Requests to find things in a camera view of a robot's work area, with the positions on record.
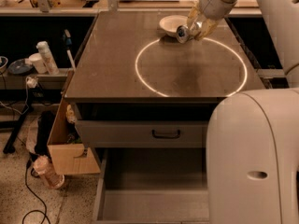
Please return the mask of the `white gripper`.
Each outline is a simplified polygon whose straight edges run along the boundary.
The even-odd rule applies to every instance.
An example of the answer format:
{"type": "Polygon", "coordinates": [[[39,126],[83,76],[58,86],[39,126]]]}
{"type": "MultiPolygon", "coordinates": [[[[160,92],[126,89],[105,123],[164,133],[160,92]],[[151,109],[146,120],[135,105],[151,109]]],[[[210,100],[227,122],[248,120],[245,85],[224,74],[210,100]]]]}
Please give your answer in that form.
{"type": "Polygon", "coordinates": [[[198,34],[194,37],[201,40],[210,35],[218,26],[221,20],[230,13],[237,0],[198,0],[199,10],[207,20],[198,21],[198,7],[193,7],[187,18],[187,27],[193,29],[198,25],[198,34]]]}

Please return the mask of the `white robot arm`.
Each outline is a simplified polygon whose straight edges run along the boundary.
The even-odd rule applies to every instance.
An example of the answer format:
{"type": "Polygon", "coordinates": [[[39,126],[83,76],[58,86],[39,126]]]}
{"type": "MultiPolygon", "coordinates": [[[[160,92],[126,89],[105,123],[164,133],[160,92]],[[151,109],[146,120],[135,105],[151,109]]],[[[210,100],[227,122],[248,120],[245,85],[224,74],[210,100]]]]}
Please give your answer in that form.
{"type": "MultiPolygon", "coordinates": [[[[289,86],[242,91],[223,100],[207,128],[210,224],[299,224],[298,0],[257,0],[289,86]]],[[[192,19],[210,23],[236,0],[199,0],[192,19]]]]}

